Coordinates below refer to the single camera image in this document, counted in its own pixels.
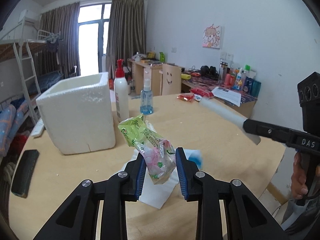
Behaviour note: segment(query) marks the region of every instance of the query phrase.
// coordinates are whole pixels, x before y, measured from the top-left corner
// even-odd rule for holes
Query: foam roll
[[[238,126],[242,132],[256,145],[258,145],[261,142],[261,138],[258,135],[246,133],[243,129],[243,123],[247,118],[244,116],[240,116],[238,114],[235,114],[233,111],[223,107],[219,103],[215,102],[214,100],[208,100],[206,98],[202,98],[200,101],[200,104],[212,111],[214,111],[216,114],[220,115],[223,119],[235,124]]]

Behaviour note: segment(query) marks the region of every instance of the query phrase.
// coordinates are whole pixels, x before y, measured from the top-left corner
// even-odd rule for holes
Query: electrical outlet
[[[220,59],[226,59],[226,57],[227,57],[227,53],[226,52],[220,53]]]
[[[227,53],[226,60],[233,61],[233,54]]]

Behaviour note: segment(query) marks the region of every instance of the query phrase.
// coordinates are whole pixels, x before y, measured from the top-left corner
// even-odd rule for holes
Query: metal screw
[[[128,173],[126,173],[125,171],[121,171],[121,172],[118,173],[118,176],[120,178],[125,178],[126,176],[128,176]]]
[[[239,187],[239,186],[241,186],[242,183],[239,179],[234,179],[232,181],[232,184],[235,185],[236,187]]]
[[[90,186],[90,184],[91,184],[91,181],[88,179],[82,181],[82,183],[81,183],[81,185],[84,187],[88,187],[88,186]]]
[[[198,178],[203,178],[205,176],[205,173],[203,171],[198,171],[198,172],[196,172],[196,176]]]

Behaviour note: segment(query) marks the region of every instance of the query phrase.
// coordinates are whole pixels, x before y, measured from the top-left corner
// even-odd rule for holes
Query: paper sheet
[[[193,152],[195,151],[198,152],[198,150],[187,150],[187,149],[183,149],[183,150],[187,159],[190,157],[190,155]],[[138,151],[135,149],[133,151],[133,156],[130,161],[136,160],[137,156],[138,156]],[[123,165],[120,171],[124,171],[126,165],[127,163]],[[167,201],[174,187],[178,183],[179,183],[179,177],[178,177],[177,168],[174,169],[169,180],[166,183],[160,184],[160,185],[153,184],[147,169],[146,175],[144,178],[142,194],[139,198],[139,201],[147,205],[150,205],[152,207],[155,207],[157,209],[160,209],[163,206],[163,204]]]
[[[223,100],[229,101],[230,103],[233,103],[236,106],[240,106],[241,104],[241,94],[228,90],[228,89],[224,89],[221,87],[215,87],[212,90],[212,93],[215,97],[217,98],[221,98]]]

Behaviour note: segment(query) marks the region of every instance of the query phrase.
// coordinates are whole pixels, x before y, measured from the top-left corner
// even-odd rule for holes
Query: human hand
[[[302,199],[308,193],[306,186],[307,176],[300,165],[301,155],[297,152],[294,156],[293,174],[291,176],[291,192],[295,199]]]

